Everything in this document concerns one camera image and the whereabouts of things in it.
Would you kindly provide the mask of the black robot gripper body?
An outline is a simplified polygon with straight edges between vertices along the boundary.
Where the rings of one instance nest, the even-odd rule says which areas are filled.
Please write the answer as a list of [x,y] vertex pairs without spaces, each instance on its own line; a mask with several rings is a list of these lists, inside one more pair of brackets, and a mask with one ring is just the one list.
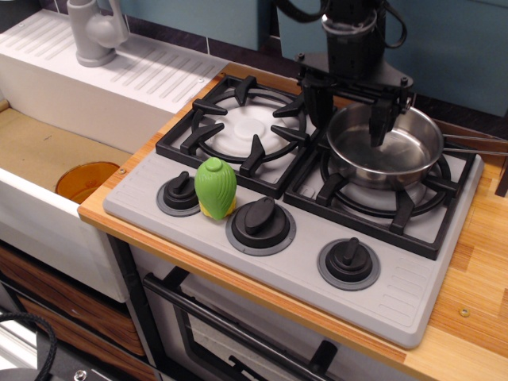
[[397,40],[386,40],[384,13],[317,13],[325,35],[324,52],[300,52],[294,60],[300,66],[300,83],[310,102],[324,94],[336,94],[377,108],[406,108],[413,80],[384,59],[387,49],[401,47],[407,38],[406,23],[400,24]]

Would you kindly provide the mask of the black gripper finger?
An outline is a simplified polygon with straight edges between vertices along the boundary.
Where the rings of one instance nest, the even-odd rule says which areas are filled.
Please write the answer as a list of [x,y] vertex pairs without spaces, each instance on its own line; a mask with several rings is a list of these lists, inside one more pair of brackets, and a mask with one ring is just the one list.
[[318,129],[325,128],[334,112],[331,83],[324,79],[305,77],[301,80],[306,111],[313,125]]
[[371,107],[369,134],[371,146],[383,144],[385,136],[392,130],[398,116],[398,102],[395,98],[380,98]]

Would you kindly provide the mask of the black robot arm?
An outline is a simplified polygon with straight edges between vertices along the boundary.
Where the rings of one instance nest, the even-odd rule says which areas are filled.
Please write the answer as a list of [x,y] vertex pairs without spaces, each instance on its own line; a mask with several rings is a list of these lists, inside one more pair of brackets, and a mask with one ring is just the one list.
[[396,42],[386,41],[387,15],[400,15],[387,1],[322,1],[315,13],[290,1],[277,1],[276,6],[294,21],[320,21],[326,35],[326,52],[301,52],[294,58],[302,103],[312,123],[318,128],[329,125],[336,96],[367,103],[371,146],[380,146],[399,114],[408,110],[413,85],[411,77],[384,58],[387,49],[406,41],[406,27]]

